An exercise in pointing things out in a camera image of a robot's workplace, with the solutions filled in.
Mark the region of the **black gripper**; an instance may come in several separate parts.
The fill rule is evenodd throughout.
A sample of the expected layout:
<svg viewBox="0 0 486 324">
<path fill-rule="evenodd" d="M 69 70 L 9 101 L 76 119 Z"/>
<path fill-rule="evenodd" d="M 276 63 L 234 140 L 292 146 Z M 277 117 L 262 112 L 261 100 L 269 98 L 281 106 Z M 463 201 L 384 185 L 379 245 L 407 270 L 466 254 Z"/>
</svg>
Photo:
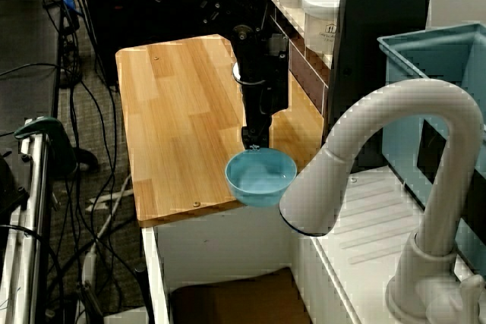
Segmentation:
<svg viewBox="0 0 486 324">
<path fill-rule="evenodd" d="M 270 147 L 272 117 L 289 107 L 289 50 L 265 55 L 257 67 L 256 81 L 244 79 L 238 63 L 232 66 L 232 76 L 240 85 L 245 110 L 245 128 L 241 141 L 245 149 Z"/>
</svg>

